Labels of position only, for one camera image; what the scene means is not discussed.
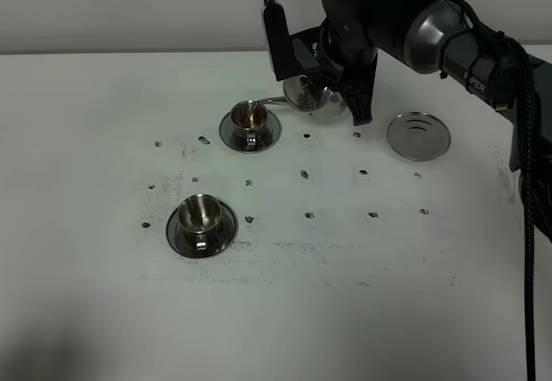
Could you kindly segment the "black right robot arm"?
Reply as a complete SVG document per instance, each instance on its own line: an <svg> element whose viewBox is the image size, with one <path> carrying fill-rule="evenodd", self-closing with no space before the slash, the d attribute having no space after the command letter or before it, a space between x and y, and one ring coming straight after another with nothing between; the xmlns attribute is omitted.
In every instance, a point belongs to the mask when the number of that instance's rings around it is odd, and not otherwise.
<svg viewBox="0 0 552 381"><path fill-rule="evenodd" d="M420 74L439 73L508 119L511 169L532 166L534 222L551 232L551 65L484 25L465 0L322 0L323 23L291 38L281 77L335 87L354 122L371 121L379 52Z"/></svg>

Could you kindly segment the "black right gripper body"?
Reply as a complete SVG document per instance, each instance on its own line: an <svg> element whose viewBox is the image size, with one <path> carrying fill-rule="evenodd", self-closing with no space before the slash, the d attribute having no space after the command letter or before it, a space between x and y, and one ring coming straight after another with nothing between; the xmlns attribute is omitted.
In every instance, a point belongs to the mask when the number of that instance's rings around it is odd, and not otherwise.
<svg viewBox="0 0 552 381"><path fill-rule="evenodd" d="M322 0L325 19L291 36L289 74L325 79L340 92L371 92L379 52L418 73L436 70L423 24L436 0Z"/></svg>

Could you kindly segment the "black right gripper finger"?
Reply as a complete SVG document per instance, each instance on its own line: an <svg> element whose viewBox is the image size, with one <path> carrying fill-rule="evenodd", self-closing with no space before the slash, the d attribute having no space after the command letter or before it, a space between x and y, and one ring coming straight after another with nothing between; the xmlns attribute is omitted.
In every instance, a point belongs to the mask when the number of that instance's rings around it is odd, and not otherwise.
<svg viewBox="0 0 552 381"><path fill-rule="evenodd" d="M365 125L372 121L377 62L378 54L375 54L368 66L344 74L340 81L340 95L353 117L354 125Z"/></svg>

